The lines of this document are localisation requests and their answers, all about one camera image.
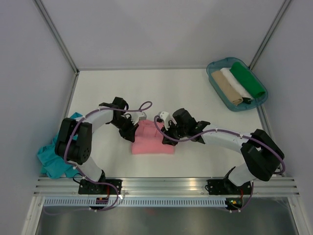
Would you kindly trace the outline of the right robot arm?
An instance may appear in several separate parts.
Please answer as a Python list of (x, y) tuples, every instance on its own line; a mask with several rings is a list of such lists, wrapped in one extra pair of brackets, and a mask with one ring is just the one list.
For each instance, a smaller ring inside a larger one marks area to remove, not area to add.
[(284, 153), (264, 130), (238, 133), (222, 129), (208, 121), (196, 121), (184, 108), (172, 115), (160, 112), (154, 122), (163, 123), (162, 128), (157, 128), (163, 135), (162, 144), (176, 146), (186, 141), (215, 144), (243, 156), (244, 163), (232, 167), (222, 179), (207, 180), (205, 188), (210, 195), (252, 194), (255, 179), (267, 182), (286, 169)]

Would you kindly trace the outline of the pink t shirt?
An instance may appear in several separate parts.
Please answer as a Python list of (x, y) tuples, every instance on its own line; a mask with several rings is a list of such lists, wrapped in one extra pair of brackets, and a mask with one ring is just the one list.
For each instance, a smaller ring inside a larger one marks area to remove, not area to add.
[(175, 147), (162, 143), (163, 135), (157, 130), (151, 120), (141, 120), (135, 132), (135, 141), (131, 152), (139, 154), (174, 154)]

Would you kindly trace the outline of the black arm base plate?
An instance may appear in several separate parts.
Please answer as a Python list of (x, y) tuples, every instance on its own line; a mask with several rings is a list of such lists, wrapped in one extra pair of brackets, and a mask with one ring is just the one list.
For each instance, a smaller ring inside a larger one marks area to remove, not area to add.
[[(122, 180), (120, 179), (107, 179), (106, 183), (114, 185), (118, 193), (120, 194), (122, 189)], [(78, 189), (79, 195), (116, 195), (115, 189), (109, 185), (100, 185), (100, 184), (94, 184), (91, 183), (88, 180), (81, 180), (79, 189)]]

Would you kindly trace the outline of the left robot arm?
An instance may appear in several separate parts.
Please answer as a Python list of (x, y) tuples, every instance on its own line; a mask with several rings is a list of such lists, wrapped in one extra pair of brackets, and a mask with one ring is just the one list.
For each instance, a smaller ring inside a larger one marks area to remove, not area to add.
[(115, 97), (112, 103), (101, 103), (98, 109), (79, 119), (65, 118), (62, 121), (55, 154), (79, 171), (82, 177), (78, 190), (80, 195), (120, 194), (121, 184), (107, 181), (104, 171), (91, 156), (92, 136), (98, 128), (112, 124), (123, 139), (134, 142), (139, 119), (129, 114), (128, 108), (123, 98)]

